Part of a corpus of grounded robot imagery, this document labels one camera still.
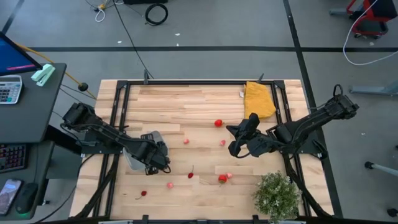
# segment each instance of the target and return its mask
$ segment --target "red strawberry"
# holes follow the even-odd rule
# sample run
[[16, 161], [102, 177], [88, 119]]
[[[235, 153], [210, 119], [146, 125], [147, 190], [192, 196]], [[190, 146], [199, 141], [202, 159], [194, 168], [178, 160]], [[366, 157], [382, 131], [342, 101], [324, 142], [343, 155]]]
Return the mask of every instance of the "red strawberry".
[[221, 126], [223, 125], [223, 120], [220, 120], [220, 119], [216, 120], [216, 121], [214, 122], [214, 125], [215, 125], [216, 127], [221, 127]]
[[225, 175], [218, 176], [218, 182], [220, 184], [225, 184], [226, 180], [227, 180], [227, 177]]

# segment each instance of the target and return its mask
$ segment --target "wooden tabletop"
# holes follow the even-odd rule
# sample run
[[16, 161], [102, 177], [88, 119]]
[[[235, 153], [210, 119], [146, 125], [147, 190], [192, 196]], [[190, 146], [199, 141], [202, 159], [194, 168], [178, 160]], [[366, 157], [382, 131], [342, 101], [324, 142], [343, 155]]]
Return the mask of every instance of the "wooden tabletop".
[[[292, 119], [308, 115], [300, 80], [284, 80]], [[102, 80], [96, 102], [96, 114], [109, 122], [117, 80]], [[127, 108], [127, 134], [139, 137], [159, 131], [169, 147], [171, 174], [146, 176], [133, 171], [120, 157], [114, 191], [111, 219], [251, 219], [258, 214], [251, 194], [260, 176], [281, 170], [285, 174], [282, 156], [266, 153], [259, 158], [237, 159], [230, 156], [228, 145], [234, 140], [225, 128], [215, 128], [214, 120], [225, 125], [237, 125], [244, 116], [242, 85], [136, 85], [132, 86]], [[278, 91], [282, 106], [282, 97]], [[121, 103], [116, 124], [119, 123]], [[259, 130], [277, 124], [276, 117], [261, 120]], [[220, 141], [226, 140], [225, 146]], [[77, 214], [91, 198], [98, 185], [102, 155], [95, 155], [81, 169], [70, 215]], [[319, 159], [301, 154], [307, 189], [328, 213], [333, 213], [326, 180]], [[194, 176], [188, 173], [194, 167]], [[230, 172], [232, 179], [220, 186], [218, 175]], [[172, 182], [174, 188], [166, 184]], [[139, 200], [141, 191], [147, 195]]]

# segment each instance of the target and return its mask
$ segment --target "potted plant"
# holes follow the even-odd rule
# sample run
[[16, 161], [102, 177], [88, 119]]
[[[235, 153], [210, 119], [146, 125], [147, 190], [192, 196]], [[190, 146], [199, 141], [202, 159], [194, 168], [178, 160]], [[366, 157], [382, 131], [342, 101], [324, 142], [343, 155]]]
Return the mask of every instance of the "potted plant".
[[296, 183], [290, 183], [289, 177], [280, 171], [261, 177], [258, 190], [253, 193], [256, 209], [278, 223], [288, 218], [295, 218], [298, 212], [301, 191]]

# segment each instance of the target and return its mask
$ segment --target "computer mouse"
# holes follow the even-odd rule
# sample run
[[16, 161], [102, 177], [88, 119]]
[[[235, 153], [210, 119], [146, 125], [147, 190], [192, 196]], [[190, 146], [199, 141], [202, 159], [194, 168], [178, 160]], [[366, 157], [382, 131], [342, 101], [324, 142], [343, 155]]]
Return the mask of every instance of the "computer mouse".
[[17, 213], [24, 214], [31, 210], [36, 198], [38, 185], [36, 183], [28, 183], [22, 186], [15, 201], [15, 209]]

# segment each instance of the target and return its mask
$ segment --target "keyboard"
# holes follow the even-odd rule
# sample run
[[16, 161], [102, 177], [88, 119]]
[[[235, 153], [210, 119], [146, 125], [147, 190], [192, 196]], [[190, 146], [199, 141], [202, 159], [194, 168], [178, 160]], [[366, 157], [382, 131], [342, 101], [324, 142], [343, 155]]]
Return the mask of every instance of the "keyboard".
[[0, 144], [0, 174], [25, 169], [28, 152], [26, 144]]

